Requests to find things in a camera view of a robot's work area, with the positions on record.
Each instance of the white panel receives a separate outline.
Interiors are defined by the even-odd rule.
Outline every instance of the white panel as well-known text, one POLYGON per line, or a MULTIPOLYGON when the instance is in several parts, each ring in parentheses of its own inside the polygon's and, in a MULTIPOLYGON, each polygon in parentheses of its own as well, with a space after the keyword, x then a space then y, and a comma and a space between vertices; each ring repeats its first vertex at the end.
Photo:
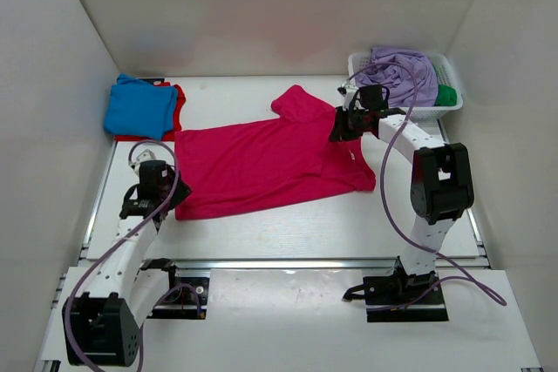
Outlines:
POLYGON ((466 97, 477 214, 545 371, 558 370, 558 0, 476 0, 451 51, 466 97))
MULTIPOLYGON (((343 79, 314 76, 171 80, 179 83, 187 96, 180 114, 182 127, 201 129, 277 118, 270 104, 294 84, 333 105, 341 105, 343 97, 337 87, 343 79)), ((430 134, 439 135, 436 121, 422 124, 430 134)), ((98 258, 111 245, 124 193, 137 182, 127 165, 131 147, 131 143, 117 146, 88 258, 98 258)), ((157 152, 158 158, 169 158, 156 145, 148 147, 157 152)), ((385 148, 386 144, 371 134, 364 136, 363 154, 377 177, 385 148)), ((409 198, 411 165, 395 150, 386 176, 390 208, 404 231, 410 232, 415 219, 409 198)), ((188 173, 182 177, 187 182, 188 173)), ((176 221, 171 215, 147 256, 173 259, 395 257, 401 254, 405 243, 384 214, 378 188, 374 193, 348 193, 213 220, 176 221)), ((450 230, 443 250, 454 257, 479 255, 467 217, 450 230)))
MULTIPOLYGON (((71 269, 61 301, 83 272, 71 269)), ((506 274, 474 274, 509 305, 496 305, 473 286, 447 282, 450 321, 369 324, 361 301, 341 301, 348 287, 362 281, 359 271, 213 270, 205 321, 146 321, 144 370, 520 372, 538 367, 506 274)), ((60 360, 60 372, 84 370, 67 363, 61 305, 53 313, 42 358, 60 360)))
POLYGON ((473 0, 82 0, 122 71, 339 74, 354 51, 445 52, 473 0))
POLYGON ((116 67, 78 0, 0 0, 0 370, 28 372, 110 140, 116 67))

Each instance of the clothing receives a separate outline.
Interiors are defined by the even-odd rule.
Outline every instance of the clothing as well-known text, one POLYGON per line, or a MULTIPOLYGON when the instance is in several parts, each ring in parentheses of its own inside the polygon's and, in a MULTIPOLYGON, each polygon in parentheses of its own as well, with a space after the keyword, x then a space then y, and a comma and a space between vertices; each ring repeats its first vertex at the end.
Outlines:
MULTIPOLYGON (((403 50, 392 47, 374 47, 371 63, 388 61, 405 65, 417 79, 418 96, 416 106, 434 106, 438 96, 438 77, 427 56, 418 51, 403 50)), ((395 65, 370 68, 355 76, 358 87, 381 84, 390 90, 388 100, 390 107, 409 106, 414 87, 409 73, 395 65)))
POLYGON ((182 179, 192 194, 177 220, 247 213, 351 191, 372 191, 360 139, 328 140, 335 108, 290 87, 271 109, 280 118, 175 135, 182 179))
MULTIPOLYGON (((169 82, 162 82, 159 85, 155 85, 157 87, 168 87, 171 84, 169 82)), ((178 85, 173 86, 174 89, 178 92, 178 97, 176 99, 176 107, 174 108, 173 113, 173 128, 171 131, 165 132, 163 135, 162 141, 174 141, 174 134, 176 132, 182 131, 182 125, 180 125, 180 111, 182 110, 182 106, 186 103, 186 96, 184 95, 184 91, 178 85)), ((146 139, 146 137, 139 137, 137 135, 117 135, 114 137, 117 141, 141 141, 142 139, 146 139)))
POLYGON ((455 106, 457 104, 457 92, 451 86, 439 85, 438 97, 434 106, 455 106))
POLYGON ((120 74, 111 88, 105 130, 115 135, 162 139, 165 131, 173 129, 177 96, 173 87, 155 87, 120 74))

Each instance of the white laundry basket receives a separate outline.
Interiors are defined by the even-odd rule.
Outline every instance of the white laundry basket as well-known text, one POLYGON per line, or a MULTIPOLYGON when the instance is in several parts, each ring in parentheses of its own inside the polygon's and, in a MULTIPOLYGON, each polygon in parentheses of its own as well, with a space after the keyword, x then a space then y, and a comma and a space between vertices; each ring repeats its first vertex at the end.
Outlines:
MULTIPOLYGON (((459 89, 459 84, 457 78, 453 73, 453 69, 446 56, 438 54, 436 52, 425 52, 425 55, 430 59, 432 65, 436 69, 438 74, 438 83, 440 85, 451 86, 457 92, 457 104, 455 106, 430 106, 430 107, 418 107, 416 106, 412 110, 411 118, 413 120, 420 119, 438 119, 442 115, 448 113, 449 111, 456 111, 461 106, 463 106, 463 98, 461 97, 461 90, 459 89)), ((370 64, 370 52, 353 52, 349 56, 349 76, 354 74, 370 64)))

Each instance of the red cloth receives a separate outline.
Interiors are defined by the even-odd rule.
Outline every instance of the red cloth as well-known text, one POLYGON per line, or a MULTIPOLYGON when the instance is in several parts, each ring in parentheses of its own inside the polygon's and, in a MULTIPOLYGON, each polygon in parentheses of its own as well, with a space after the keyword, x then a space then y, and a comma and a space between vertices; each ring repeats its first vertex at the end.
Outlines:
POLYGON ((177 220, 247 213, 351 191, 372 191, 360 139, 328 141, 335 108, 290 87, 271 109, 280 118, 177 132, 174 150, 192 194, 177 220))
MULTIPOLYGON (((163 82, 159 85, 153 85, 156 87, 168 87, 171 84, 169 82, 163 82)), ((180 110, 182 106, 186 103, 186 96, 184 95, 184 91, 178 85, 173 86, 177 92, 178 97, 176 99, 176 107, 174 108, 173 113, 173 130, 169 132, 165 132, 163 135, 163 139, 161 141, 174 141, 174 134, 176 132, 182 131, 182 125, 180 125, 180 110)), ((117 141, 141 141, 142 139, 148 139, 147 137, 140 137, 138 135, 115 135, 114 139, 117 141)))

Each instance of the white wall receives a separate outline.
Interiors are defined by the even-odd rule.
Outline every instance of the white wall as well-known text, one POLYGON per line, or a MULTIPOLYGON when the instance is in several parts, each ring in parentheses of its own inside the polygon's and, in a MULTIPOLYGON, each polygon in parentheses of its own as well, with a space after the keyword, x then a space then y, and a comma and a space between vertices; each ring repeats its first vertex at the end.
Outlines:
POLYGON ((0 370, 33 369, 110 140, 117 69, 78 0, 0 0, 0 370))
POLYGON ((475 0, 450 59, 466 97, 446 123, 469 148, 488 254, 556 371, 558 0, 475 0))
POLYGON ((82 0, 135 75, 347 72, 351 52, 445 52, 473 0, 82 0))

